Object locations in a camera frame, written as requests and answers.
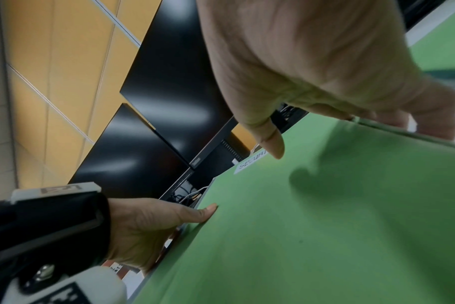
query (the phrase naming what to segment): black monitor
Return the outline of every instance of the black monitor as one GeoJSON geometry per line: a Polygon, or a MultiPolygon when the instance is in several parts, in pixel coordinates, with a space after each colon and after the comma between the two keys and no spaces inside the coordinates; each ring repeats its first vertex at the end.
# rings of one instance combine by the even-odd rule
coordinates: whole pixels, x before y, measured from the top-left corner
{"type": "Polygon", "coordinates": [[[216,84],[196,0],[163,0],[121,94],[192,167],[236,126],[216,84]]]}
{"type": "Polygon", "coordinates": [[[128,105],[121,105],[72,177],[112,198],[167,199],[192,170],[128,105]]]}

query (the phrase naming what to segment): wearable device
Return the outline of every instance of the wearable device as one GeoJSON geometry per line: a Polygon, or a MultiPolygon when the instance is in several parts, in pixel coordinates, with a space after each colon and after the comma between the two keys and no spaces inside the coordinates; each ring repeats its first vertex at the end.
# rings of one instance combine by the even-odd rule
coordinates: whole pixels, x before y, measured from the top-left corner
{"type": "Polygon", "coordinates": [[[0,301],[15,277],[31,294],[100,264],[110,233],[108,200],[95,183],[15,190],[0,201],[0,301]]]}

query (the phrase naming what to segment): sticker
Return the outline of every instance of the sticker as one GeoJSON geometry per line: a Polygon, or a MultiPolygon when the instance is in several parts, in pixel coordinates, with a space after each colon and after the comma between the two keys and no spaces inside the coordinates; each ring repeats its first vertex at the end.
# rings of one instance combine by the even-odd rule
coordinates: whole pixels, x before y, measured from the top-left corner
{"type": "Polygon", "coordinates": [[[43,298],[31,302],[31,304],[90,304],[86,295],[79,286],[73,282],[43,298]]]}
{"type": "Polygon", "coordinates": [[[244,162],[240,163],[236,170],[234,171],[234,174],[238,174],[239,172],[243,171],[244,169],[248,168],[249,166],[251,166],[252,164],[254,164],[255,162],[257,162],[258,160],[260,160],[261,158],[265,157],[267,155],[267,151],[266,150],[261,150],[258,154],[252,156],[251,158],[248,158],[247,160],[245,160],[244,162]]]}

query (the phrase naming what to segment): green surface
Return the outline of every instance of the green surface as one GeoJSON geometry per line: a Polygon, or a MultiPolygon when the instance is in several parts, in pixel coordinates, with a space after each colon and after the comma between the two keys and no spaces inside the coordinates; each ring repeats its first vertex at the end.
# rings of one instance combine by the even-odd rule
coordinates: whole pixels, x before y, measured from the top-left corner
{"type": "Polygon", "coordinates": [[[455,13],[411,47],[423,71],[455,69],[455,13]]]}
{"type": "Polygon", "coordinates": [[[284,138],[216,179],[136,304],[455,303],[455,148],[314,114],[284,138]]]}

